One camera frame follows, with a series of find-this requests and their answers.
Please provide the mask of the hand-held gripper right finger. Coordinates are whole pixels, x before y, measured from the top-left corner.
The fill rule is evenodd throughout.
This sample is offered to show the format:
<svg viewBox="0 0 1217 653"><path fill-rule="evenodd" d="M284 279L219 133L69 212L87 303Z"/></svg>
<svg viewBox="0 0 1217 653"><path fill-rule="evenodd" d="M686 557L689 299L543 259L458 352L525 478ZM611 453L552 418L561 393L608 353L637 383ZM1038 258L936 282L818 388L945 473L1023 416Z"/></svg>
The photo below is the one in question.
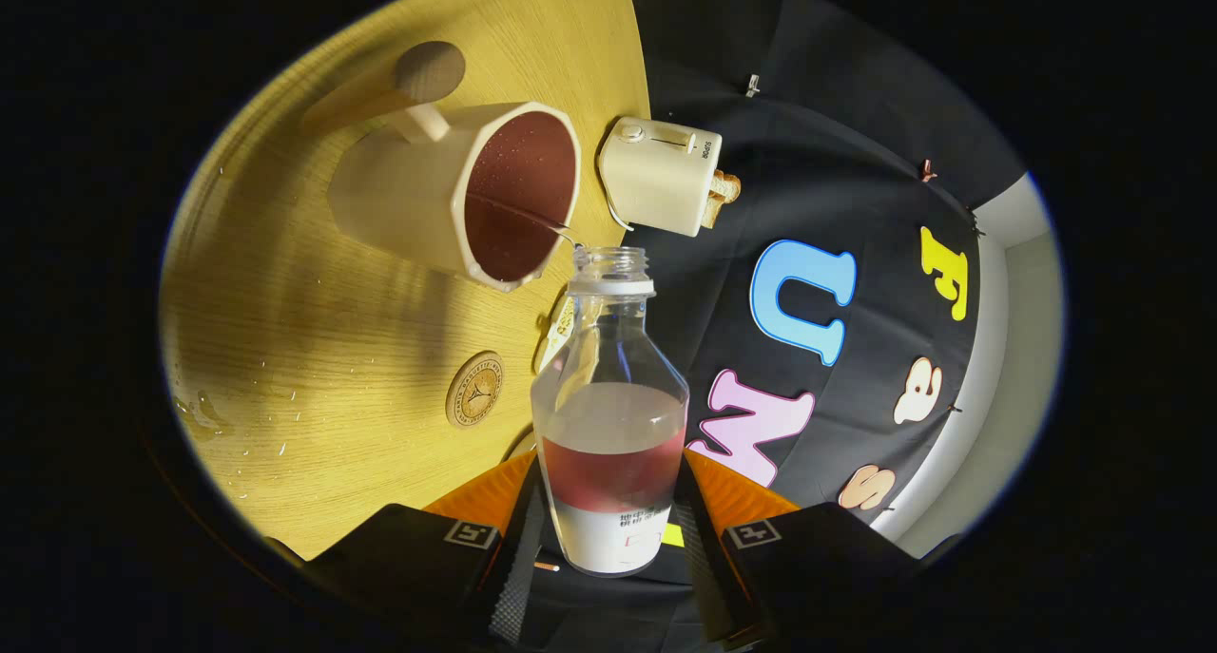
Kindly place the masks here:
<svg viewBox="0 0 1217 653"><path fill-rule="evenodd" d="M877 652L921 562L848 510L804 510L684 451L673 513L705 635L727 652Z"/></svg>

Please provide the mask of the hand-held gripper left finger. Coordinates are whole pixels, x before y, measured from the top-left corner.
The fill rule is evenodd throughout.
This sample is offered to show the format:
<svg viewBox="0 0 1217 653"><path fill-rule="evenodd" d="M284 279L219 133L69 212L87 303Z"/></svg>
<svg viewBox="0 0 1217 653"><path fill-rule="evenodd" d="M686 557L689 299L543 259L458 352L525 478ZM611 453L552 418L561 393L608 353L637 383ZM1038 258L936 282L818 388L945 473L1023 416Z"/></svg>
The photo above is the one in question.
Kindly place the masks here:
<svg viewBox="0 0 1217 653"><path fill-rule="evenodd" d="M389 503L304 561L281 589L375 652L510 652L529 606L546 506L535 452L425 510Z"/></svg>

